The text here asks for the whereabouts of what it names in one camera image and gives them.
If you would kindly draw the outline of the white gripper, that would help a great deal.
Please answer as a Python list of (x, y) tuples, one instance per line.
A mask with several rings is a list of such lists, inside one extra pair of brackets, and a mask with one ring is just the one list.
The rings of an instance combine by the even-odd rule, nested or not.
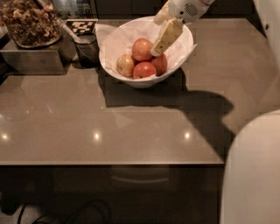
[(201, 18), (215, 0), (170, 0), (154, 17), (153, 22), (160, 26), (153, 41), (150, 53), (162, 55), (183, 33), (183, 24)]

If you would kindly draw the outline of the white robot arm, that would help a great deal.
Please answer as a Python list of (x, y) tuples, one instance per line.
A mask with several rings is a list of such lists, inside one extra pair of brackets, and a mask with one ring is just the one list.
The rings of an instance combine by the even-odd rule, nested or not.
[[(154, 22), (161, 26), (151, 53), (163, 54), (183, 26), (215, 0), (167, 0)], [(223, 174), (219, 224), (280, 224), (280, 109), (249, 122), (232, 143)]]

